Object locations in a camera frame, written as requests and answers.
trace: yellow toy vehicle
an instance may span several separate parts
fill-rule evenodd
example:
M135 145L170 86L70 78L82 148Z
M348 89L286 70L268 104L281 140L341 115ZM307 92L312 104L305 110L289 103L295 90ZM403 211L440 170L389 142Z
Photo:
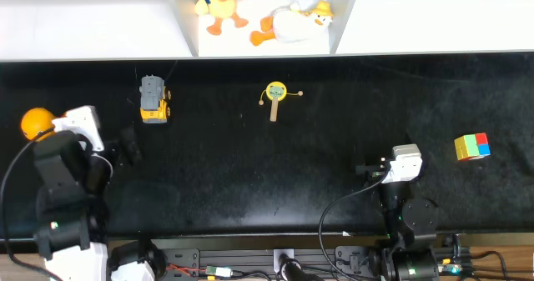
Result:
M170 118L170 90L160 77L141 79L141 118L143 123L167 123Z

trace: rubik's cube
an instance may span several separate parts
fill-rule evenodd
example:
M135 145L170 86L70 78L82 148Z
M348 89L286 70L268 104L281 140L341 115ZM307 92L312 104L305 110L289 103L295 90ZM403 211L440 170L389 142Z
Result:
M485 133L464 135L454 141L458 160L476 160L490 155Z

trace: black table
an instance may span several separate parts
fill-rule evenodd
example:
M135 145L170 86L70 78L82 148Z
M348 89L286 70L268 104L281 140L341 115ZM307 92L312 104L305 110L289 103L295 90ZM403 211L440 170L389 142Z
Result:
M174 61L4 63L0 66L0 172L26 142L33 107L59 115L96 106L104 139L134 125L144 152L117 168L105 194L112 237L313 233L324 207L362 186L355 143L389 155L410 139L425 161L419 194L440 205L438 231L534 229L534 55L531 53L179 61L168 81L174 120L140 122L139 80ZM278 122L259 95L290 92ZM454 139L488 135L491 156L456 160ZM36 227L41 182L31 154L7 187L15 238ZM332 210L325 231L384 233L373 194Z

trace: yellow plush duck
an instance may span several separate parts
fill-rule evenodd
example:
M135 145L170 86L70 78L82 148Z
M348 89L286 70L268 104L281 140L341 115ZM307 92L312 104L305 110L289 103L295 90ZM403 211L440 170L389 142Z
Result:
M277 39L282 43L297 43L321 35L332 22L334 14L330 4L319 1L310 12L300 11L298 3L280 8L272 16L261 20L261 31L250 34L256 47L266 40Z
M240 18L235 12L237 2L235 0L199 0L194 6L194 11L198 15L211 14L215 18L215 23L207 28L212 35L220 35L223 31L221 26L223 20L232 18L236 28L242 28L249 24L249 21Z

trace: blue cube face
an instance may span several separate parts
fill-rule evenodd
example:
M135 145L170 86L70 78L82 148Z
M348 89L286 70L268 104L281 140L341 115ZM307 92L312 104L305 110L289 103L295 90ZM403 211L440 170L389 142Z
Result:
M487 156L490 154L490 146L487 144L481 144L478 146L478 153L481 156Z

